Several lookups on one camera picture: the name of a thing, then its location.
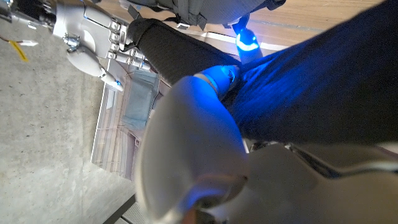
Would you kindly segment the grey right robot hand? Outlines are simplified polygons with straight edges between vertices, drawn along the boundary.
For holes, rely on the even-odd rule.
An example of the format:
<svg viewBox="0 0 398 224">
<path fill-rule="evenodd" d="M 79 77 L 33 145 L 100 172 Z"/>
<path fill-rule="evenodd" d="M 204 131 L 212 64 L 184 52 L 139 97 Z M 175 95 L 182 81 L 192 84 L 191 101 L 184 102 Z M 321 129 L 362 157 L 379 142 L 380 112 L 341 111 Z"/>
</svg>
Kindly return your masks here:
<svg viewBox="0 0 398 224">
<path fill-rule="evenodd" d="M 1 19 L 20 22 L 30 28 L 48 28 L 67 45 L 67 59 L 77 69 L 123 91 L 121 80 L 99 62 L 108 58 L 150 70 L 145 56 L 129 48 L 128 24 L 91 1 L 4 0 Z"/>
</svg>

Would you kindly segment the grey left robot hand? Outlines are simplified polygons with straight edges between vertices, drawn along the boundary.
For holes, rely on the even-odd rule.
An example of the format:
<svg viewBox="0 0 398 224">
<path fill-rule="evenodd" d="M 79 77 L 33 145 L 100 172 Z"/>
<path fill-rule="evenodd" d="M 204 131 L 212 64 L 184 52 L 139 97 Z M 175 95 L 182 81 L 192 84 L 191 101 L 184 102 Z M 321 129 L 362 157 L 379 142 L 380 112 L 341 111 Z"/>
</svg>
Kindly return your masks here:
<svg viewBox="0 0 398 224">
<path fill-rule="evenodd" d="M 180 80 L 151 117 L 136 198 L 152 223 L 395 223 L 397 29 L 343 24 Z"/>
</svg>

